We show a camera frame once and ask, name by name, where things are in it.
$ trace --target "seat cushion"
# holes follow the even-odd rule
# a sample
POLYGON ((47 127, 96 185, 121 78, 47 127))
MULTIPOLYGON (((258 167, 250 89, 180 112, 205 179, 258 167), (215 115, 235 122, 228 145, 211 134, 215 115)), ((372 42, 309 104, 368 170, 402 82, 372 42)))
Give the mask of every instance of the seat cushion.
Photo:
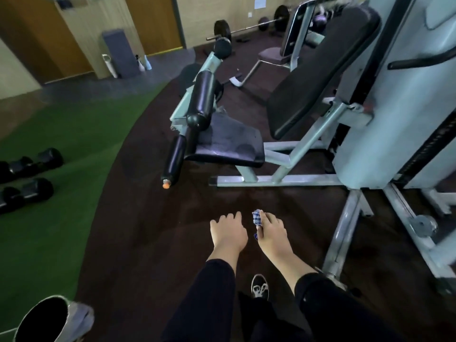
POLYGON ((259 130, 223 113, 212 115, 205 131, 188 137, 185 160, 259 168, 265 148, 259 130))
POLYGON ((312 114, 345 69, 373 42, 380 16, 366 6, 347 7, 328 25, 325 39, 271 94, 267 115, 271 136, 282 138, 299 120, 312 114))
POLYGON ((280 55, 280 47, 268 48, 258 54, 261 61, 272 63, 273 65, 284 65, 290 62, 291 55, 283 57, 280 55))

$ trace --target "barbell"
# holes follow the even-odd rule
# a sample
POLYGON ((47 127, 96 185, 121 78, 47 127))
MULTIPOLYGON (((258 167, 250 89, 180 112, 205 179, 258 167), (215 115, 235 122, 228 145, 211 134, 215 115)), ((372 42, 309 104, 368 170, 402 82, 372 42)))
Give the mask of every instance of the barbell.
POLYGON ((269 24, 274 23, 275 29, 278 32, 285 32, 286 27, 288 25, 288 21, 290 19, 290 12, 291 10, 285 6, 285 5, 280 5, 277 7, 274 13, 274 20, 269 20, 268 17, 262 17, 258 21, 258 24, 249 26, 246 28, 241 28, 236 31, 231 31, 229 24, 226 20, 217 20, 214 24, 214 36, 213 37, 208 37, 206 40, 213 40, 219 37, 225 37, 231 40, 231 35, 235 34, 237 32, 241 31, 246 31, 249 29, 253 29, 255 27, 258 27, 260 31, 267 31, 269 28, 269 24))

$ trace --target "shoe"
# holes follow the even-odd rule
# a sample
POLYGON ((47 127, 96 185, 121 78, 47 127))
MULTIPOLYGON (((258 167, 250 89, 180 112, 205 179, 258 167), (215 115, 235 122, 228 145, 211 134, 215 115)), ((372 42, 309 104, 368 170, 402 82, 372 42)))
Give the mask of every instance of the shoe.
POLYGON ((254 298, 269 299, 269 286, 263 275, 257 274, 254 276, 250 289, 254 298))

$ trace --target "artificial turf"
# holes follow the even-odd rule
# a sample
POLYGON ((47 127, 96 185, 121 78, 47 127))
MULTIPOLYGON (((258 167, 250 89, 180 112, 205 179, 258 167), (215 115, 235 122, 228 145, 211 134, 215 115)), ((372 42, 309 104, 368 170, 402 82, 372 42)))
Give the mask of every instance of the artificial turf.
MULTIPOLYGON (((36 158, 48 147, 65 159, 64 166, 39 175, 53 183, 51 199, 0 216, 0 332, 18 326, 47 296, 74 297, 111 165, 134 122, 164 86, 122 99, 48 106, 0 140, 0 160, 36 158)), ((0 189, 20 188, 29 180, 0 189)))

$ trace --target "dumbbell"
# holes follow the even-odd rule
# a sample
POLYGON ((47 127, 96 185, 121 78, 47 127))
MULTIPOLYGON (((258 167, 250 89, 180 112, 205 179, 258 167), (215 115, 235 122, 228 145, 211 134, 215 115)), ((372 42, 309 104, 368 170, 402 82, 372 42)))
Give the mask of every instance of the dumbbell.
POLYGON ((5 187, 0 192, 0 215, 15 211, 25 204, 48 200, 53 195, 52 183, 44 178, 33 179, 20 190, 14 187, 5 187))
POLYGON ((0 161, 0 182, 10 182, 20 177, 30 177, 63 165, 61 153, 54 148, 46 149, 38 154, 38 161, 23 156, 17 161, 7 163, 0 161))

